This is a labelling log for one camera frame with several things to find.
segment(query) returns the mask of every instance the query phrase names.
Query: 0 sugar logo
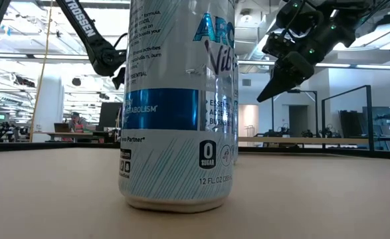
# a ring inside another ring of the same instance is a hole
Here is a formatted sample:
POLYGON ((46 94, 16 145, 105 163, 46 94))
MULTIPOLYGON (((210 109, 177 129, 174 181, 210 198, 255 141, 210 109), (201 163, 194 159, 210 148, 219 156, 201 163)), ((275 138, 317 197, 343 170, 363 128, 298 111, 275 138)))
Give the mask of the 0 sugar logo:
POLYGON ((212 140, 204 140, 199 144, 199 166, 212 169, 217 164, 217 144, 212 140))

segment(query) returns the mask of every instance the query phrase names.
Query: person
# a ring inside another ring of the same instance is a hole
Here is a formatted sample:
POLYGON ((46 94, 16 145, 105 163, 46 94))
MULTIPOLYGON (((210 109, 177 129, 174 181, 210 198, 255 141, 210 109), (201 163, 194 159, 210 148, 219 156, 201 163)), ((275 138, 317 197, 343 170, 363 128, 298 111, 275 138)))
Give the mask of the person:
POLYGON ((75 133, 83 133, 84 129, 87 127, 87 121, 83 117, 80 117, 78 112, 73 112, 71 114, 71 120, 68 123, 69 129, 75 133))

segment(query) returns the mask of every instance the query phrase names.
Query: pillar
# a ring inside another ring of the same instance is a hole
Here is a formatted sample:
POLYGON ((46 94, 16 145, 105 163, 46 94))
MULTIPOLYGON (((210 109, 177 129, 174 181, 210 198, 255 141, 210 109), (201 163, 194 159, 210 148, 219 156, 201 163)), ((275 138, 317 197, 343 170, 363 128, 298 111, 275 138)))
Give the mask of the pillar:
MULTIPOLYGON (((57 66, 46 65, 33 121, 34 132, 54 132, 54 123, 63 119, 64 84, 57 66)), ((33 143, 50 140, 47 134, 34 133, 33 143)))

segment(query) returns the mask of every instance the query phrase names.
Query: desk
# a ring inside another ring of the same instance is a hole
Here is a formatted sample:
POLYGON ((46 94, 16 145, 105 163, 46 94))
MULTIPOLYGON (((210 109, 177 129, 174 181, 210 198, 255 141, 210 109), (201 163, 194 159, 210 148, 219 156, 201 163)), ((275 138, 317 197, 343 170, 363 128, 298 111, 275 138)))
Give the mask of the desk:
POLYGON ((0 239, 390 239, 390 160, 240 155, 226 203, 136 210, 119 149, 0 153, 0 239))
POLYGON ((53 132, 34 132, 34 133, 47 134, 50 136, 51 141, 54 141, 56 137, 74 138, 75 143, 78 139, 98 139, 104 137, 103 135, 93 135, 93 133, 53 133, 53 132))

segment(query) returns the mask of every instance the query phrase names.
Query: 12 fl oz text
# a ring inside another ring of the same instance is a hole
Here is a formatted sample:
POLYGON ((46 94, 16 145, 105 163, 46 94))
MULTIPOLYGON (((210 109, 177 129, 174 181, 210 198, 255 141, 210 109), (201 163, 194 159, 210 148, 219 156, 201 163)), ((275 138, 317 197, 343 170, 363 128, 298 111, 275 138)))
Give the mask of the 12 fl oz text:
POLYGON ((226 176, 202 178, 202 179, 199 179, 199 182, 201 185, 213 185, 216 183, 224 183, 224 182, 227 182, 230 180, 232 180, 232 176, 226 175, 226 176))

